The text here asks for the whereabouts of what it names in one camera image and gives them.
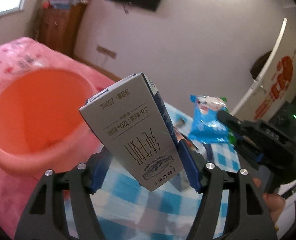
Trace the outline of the person right hand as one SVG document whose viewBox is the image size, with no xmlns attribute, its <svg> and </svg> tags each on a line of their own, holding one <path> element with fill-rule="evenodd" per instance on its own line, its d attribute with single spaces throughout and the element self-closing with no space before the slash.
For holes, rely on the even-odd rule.
<svg viewBox="0 0 296 240">
<path fill-rule="evenodd" d="M 261 189 L 259 189 L 259 191 L 262 193 L 263 200 L 268 207 L 272 221 L 275 224 L 285 208 L 286 200 L 277 193 L 266 193 Z"/>
</svg>

